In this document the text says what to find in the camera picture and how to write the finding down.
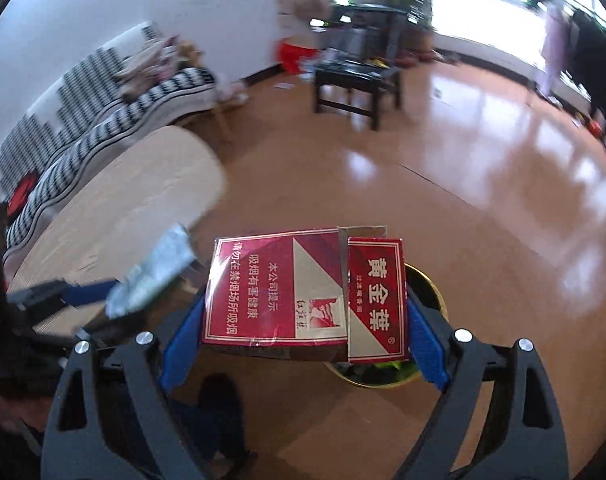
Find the person's left hand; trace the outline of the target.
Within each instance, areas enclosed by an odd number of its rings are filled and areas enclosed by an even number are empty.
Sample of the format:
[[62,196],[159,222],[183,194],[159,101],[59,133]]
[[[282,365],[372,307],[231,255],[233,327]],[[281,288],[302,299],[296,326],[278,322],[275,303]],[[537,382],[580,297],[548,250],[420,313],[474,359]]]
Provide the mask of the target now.
[[44,432],[51,402],[50,398],[11,400],[0,396],[0,427],[12,434],[20,434],[24,426]]

